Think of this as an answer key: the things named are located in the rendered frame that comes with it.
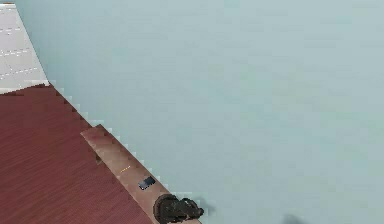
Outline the small black flat phone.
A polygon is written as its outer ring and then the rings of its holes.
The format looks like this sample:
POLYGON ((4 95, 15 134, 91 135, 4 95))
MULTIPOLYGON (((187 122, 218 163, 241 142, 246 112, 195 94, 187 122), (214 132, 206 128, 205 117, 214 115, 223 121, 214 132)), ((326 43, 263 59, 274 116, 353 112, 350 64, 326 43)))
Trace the small black flat phone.
POLYGON ((152 177, 149 176, 146 179, 142 180, 141 182, 138 183, 138 186, 141 190, 147 189, 149 186, 153 185, 156 183, 156 180, 152 177))

